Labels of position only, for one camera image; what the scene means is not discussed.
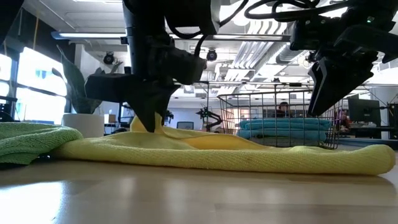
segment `teal towel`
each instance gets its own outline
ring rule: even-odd
[[[28,165],[39,155],[82,138],[76,129],[63,126],[0,123],[0,164]]]

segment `ceiling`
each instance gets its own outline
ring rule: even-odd
[[[81,0],[25,0],[24,8],[60,32],[124,32],[121,4],[105,4],[103,0],[79,1]],[[258,0],[250,0],[248,5],[256,1]],[[220,17],[228,16],[230,11],[240,4],[237,0],[222,0],[222,2]],[[269,10],[269,7],[259,10],[264,12]],[[196,30],[197,28],[194,27],[181,29],[186,33]],[[287,24],[270,20],[249,21],[238,14],[236,20],[222,27],[219,33],[289,34],[289,27]],[[90,39],[80,42],[85,45],[86,51],[98,60],[101,60],[107,51],[114,51],[115,56],[120,60],[129,60],[127,47],[121,45],[118,40]],[[196,44],[195,40],[176,40],[176,47],[187,51],[192,51]],[[203,72],[202,80],[270,82],[278,78],[281,82],[311,82],[312,79],[307,75],[309,65],[304,62],[305,52],[299,52],[294,60],[283,66],[271,63],[283,47],[285,47],[283,43],[205,41],[200,57],[206,57],[208,49],[216,49],[218,60],[208,64],[208,68]],[[209,96],[254,91],[266,90],[259,85],[212,85]],[[206,93],[206,91],[196,86],[193,93],[187,93],[182,88],[177,90],[175,96],[191,97],[198,93]]]

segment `potted plant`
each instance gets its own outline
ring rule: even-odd
[[[66,78],[67,99],[72,103],[76,113],[65,113],[62,118],[62,124],[70,128],[75,128],[85,138],[97,138],[104,135],[104,116],[93,114],[95,109],[102,103],[101,100],[89,99],[86,97],[85,79],[80,69],[71,61],[69,61],[62,49],[61,63],[63,65],[63,74]],[[114,73],[120,66],[118,62],[111,73]],[[56,69],[52,69],[52,73],[63,79],[62,74]],[[105,73],[101,68],[97,68],[95,73]]]

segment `table surface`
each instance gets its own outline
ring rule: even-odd
[[[0,171],[0,223],[397,223],[379,177],[41,162]]]

